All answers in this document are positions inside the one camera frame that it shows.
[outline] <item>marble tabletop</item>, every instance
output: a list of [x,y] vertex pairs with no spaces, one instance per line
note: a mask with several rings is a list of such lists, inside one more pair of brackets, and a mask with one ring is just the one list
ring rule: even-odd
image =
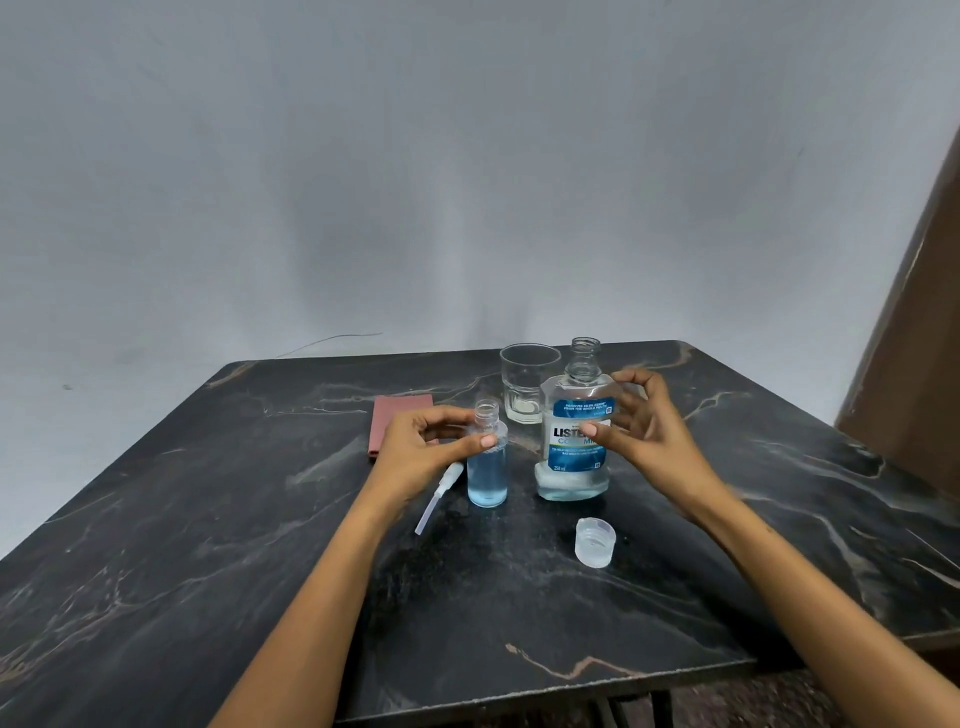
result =
[[[666,377],[720,475],[918,649],[960,643],[960,507],[687,344],[605,346]],[[471,405],[495,351],[226,366],[0,562],[0,725],[202,726],[370,470],[380,394]],[[463,484],[377,557],[339,716],[409,724],[796,665],[726,556],[611,456],[611,488],[535,494],[538,429],[510,423],[506,503]],[[603,570],[576,521],[618,538]]]

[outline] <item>speckled floor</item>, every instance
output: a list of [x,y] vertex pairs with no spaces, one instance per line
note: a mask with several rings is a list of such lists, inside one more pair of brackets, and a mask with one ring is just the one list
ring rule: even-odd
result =
[[[807,670],[672,691],[675,728],[849,728]],[[631,728],[654,728],[647,699],[622,703]],[[466,728],[470,723],[458,723]],[[530,711],[472,724],[478,728],[599,728],[589,705]]]

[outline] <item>small transparent bottle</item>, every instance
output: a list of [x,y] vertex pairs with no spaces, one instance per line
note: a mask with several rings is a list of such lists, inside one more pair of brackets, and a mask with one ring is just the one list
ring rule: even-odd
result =
[[467,458],[467,496],[474,505],[493,508],[507,499],[507,426],[500,422],[497,400],[478,400],[473,407],[472,432],[492,432],[496,445]]
[[543,452],[534,468],[537,492],[547,500],[584,500],[607,490],[607,450],[581,431],[579,424],[610,422],[616,394],[613,379],[597,362],[600,342],[580,336],[571,344],[565,374],[540,387],[543,396]]

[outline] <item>threaded bottle neck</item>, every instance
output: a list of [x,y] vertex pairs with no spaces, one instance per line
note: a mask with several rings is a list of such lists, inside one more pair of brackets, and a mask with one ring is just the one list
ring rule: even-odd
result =
[[473,405],[473,423],[483,431],[491,431],[500,421],[500,402],[497,400],[477,400]]
[[578,336],[570,343],[570,361],[566,365],[566,374],[578,383],[590,384],[602,373],[597,355],[600,353],[600,341],[588,336]]

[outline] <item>bottle label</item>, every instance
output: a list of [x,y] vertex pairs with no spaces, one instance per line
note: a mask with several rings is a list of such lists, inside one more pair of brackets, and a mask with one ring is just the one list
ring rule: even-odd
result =
[[582,420],[610,424],[613,397],[602,400],[557,400],[551,413],[549,452],[546,463],[559,473],[585,473],[603,466],[607,449],[580,431]]

